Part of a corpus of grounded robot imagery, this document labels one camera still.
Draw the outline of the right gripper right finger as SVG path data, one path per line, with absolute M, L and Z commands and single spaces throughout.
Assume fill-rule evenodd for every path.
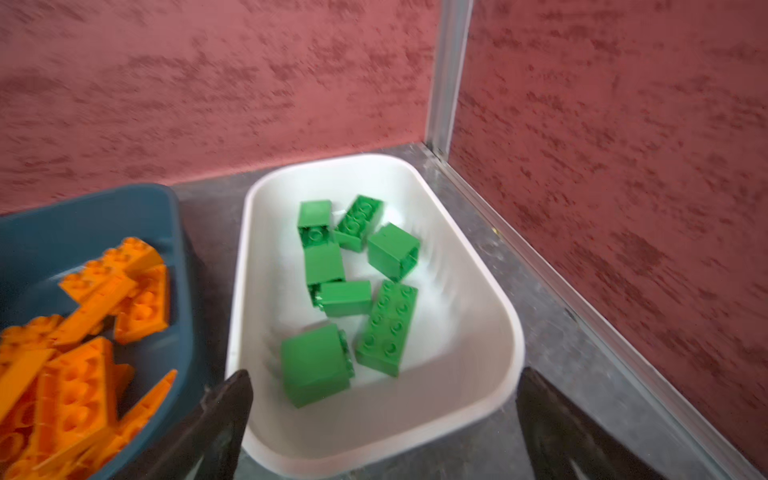
M 520 377 L 516 408 L 537 479 L 662 479 L 538 371 Z

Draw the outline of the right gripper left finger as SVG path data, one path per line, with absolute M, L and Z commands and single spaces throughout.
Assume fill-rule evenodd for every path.
M 204 395 L 164 437 L 119 470 L 117 479 L 232 479 L 253 402 L 240 369 Z

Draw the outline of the orange small lego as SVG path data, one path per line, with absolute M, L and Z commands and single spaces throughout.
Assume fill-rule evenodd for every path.
M 76 460 L 68 479 L 88 479 L 130 444 L 154 417 L 176 376 L 176 370 L 169 371 L 118 421 L 104 442 L 91 447 Z

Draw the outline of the green long lego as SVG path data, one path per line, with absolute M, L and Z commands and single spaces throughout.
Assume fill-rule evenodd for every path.
M 416 287 L 392 280 L 381 283 L 355 341 L 355 358 L 360 365 L 399 376 L 417 298 Z

